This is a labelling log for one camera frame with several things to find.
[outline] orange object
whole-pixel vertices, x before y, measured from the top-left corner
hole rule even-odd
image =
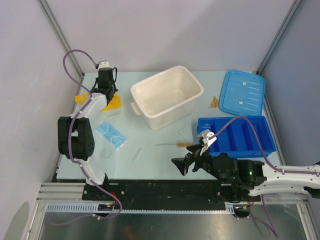
[[[211,103],[211,108],[216,108],[218,107],[218,99],[216,96],[213,97],[213,102]]]
[[[176,144],[177,147],[179,148],[185,148],[185,147],[189,147],[189,146],[192,146],[192,145],[195,145],[193,142],[178,142]]]
[[[76,95],[74,97],[74,101],[81,106],[82,104],[84,104],[84,101],[86,101],[88,99],[88,95],[89,95],[89,93]],[[121,107],[120,97],[117,95],[117,93],[115,93],[113,95],[111,102],[109,102],[109,104],[104,109],[102,109],[102,111],[116,109],[116,108],[120,108],[120,107]]]

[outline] light blue table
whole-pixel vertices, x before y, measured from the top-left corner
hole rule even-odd
[[[198,118],[205,117],[230,117],[219,108],[210,108],[213,97],[219,98],[225,71],[194,71],[192,72],[204,88],[203,95],[199,98],[195,111],[168,125],[153,131],[145,123],[141,115],[136,115],[131,107],[134,101],[130,88],[133,84],[146,79],[156,72],[119,72],[116,86],[119,89],[122,107],[102,111],[97,119],[91,123],[95,129],[102,121],[108,120],[119,131],[128,137],[128,141],[118,150],[112,150],[102,139],[95,135],[94,154],[98,163],[110,179],[157,179],[157,180],[181,180],[181,179],[214,179],[213,176],[200,169],[198,172],[189,171],[182,176],[176,166],[171,162],[172,158],[183,157],[188,151],[175,145],[158,145],[164,143],[176,143],[197,140]],[[86,73],[83,84],[92,88],[98,73]],[[264,161],[263,158],[251,158]],[[275,165],[279,165],[279,157],[276,152],[269,155],[268,159]],[[61,157],[57,179],[85,179],[77,164],[72,163],[65,156]]]

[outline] small white object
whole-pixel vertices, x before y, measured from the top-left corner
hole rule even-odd
[[[175,66],[134,84],[131,105],[152,130],[158,130],[192,113],[203,92],[188,69]]]
[[[198,139],[202,139],[204,145],[200,151],[200,156],[217,140],[217,137],[211,138],[213,135],[215,135],[212,131],[209,129],[206,129],[199,133]]]
[[[140,147],[140,148],[138,149],[138,151],[137,151],[136,154],[134,155],[132,161],[136,161],[136,160],[137,160],[137,158],[139,157],[141,151],[142,151],[142,147]]]
[[[98,70],[102,68],[110,68],[110,64],[108,61],[101,61],[99,62]]]

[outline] face mask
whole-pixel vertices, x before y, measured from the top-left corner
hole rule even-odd
[[[128,138],[123,135],[118,129],[112,126],[109,122],[104,121],[97,128],[99,135],[115,150],[122,147]]]

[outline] metal floor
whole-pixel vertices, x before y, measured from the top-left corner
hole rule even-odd
[[[268,205],[279,238],[262,223],[237,220],[230,214],[120,214],[97,221],[86,217],[65,226],[52,226],[45,220],[41,240],[306,240],[295,204]],[[48,212],[54,223],[62,223],[79,213]],[[251,215],[269,223],[262,205],[254,205]]]

